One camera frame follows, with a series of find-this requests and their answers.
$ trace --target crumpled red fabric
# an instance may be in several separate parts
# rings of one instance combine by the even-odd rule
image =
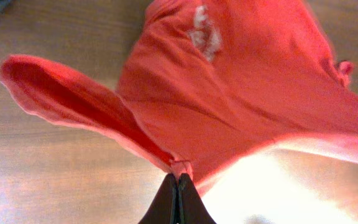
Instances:
[[[11,55],[0,81],[27,113],[187,172],[203,195],[258,151],[358,163],[353,69],[335,63],[303,1],[155,0],[116,91],[29,55]]]

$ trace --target wood grain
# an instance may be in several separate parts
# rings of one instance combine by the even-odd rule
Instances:
[[[0,15],[0,63],[11,53],[38,55],[114,89],[150,1],[13,1]],[[358,65],[358,1],[310,5],[338,58]],[[358,93],[358,68],[351,88]],[[358,220],[358,165],[274,156],[299,184]],[[0,84],[0,223],[137,223],[164,176],[111,139],[26,115]]]

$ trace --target red cloth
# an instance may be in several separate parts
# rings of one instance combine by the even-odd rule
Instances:
[[[28,113],[97,131],[202,195],[238,159],[293,149],[358,163],[358,96],[302,1],[155,0],[117,92],[12,55],[0,80]]]

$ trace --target wooden surface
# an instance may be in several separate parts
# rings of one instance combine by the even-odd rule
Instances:
[[[0,62],[38,55],[113,89],[149,2],[16,0],[0,15]],[[358,1],[310,4],[338,58],[358,66]],[[358,67],[351,88],[358,93]],[[358,221],[358,165],[274,156],[299,185]],[[137,223],[164,176],[111,139],[26,115],[0,84],[0,223]]]

